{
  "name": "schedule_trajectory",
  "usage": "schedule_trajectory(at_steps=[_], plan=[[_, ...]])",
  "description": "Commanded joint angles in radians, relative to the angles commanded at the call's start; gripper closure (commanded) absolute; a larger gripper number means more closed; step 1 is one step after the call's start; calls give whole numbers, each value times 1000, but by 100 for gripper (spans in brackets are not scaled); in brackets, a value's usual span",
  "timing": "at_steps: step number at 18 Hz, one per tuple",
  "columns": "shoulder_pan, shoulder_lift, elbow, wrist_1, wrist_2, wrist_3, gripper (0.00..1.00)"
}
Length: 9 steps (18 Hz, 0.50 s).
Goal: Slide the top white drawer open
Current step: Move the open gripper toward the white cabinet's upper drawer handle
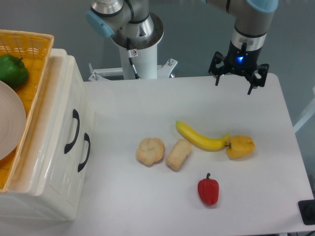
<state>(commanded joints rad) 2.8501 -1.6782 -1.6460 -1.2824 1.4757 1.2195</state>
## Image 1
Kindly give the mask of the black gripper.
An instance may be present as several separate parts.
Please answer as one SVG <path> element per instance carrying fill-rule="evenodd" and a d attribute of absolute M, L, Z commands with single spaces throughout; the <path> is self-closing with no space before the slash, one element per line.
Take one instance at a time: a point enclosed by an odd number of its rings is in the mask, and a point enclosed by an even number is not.
<path fill-rule="evenodd" d="M 262 47 L 253 51 L 248 51 L 247 47 L 245 44 L 245 50 L 242 50 L 242 46 L 239 48 L 231 41 L 226 57 L 218 51 L 215 52 L 208 70 L 216 79 L 215 86 L 218 86 L 221 75 L 231 73 L 243 76 L 242 71 L 250 75 L 248 95 L 253 89 L 265 86 L 269 64 L 257 64 Z"/>

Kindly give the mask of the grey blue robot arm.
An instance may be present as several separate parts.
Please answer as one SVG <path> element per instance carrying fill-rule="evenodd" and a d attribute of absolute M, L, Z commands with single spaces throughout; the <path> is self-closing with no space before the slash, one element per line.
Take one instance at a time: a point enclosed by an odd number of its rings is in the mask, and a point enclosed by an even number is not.
<path fill-rule="evenodd" d="M 210 4 L 235 17 L 227 55 L 216 52 L 209 73 L 219 80 L 231 73 L 244 77 L 250 89 L 263 87 L 268 64 L 257 64 L 274 12 L 276 0 L 212 0 Z M 175 63 L 157 65 L 157 46 L 164 29 L 160 18 L 149 10 L 147 0 L 93 0 L 86 19 L 94 31 L 111 38 L 120 50 L 123 77 L 157 79 L 171 75 Z"/>

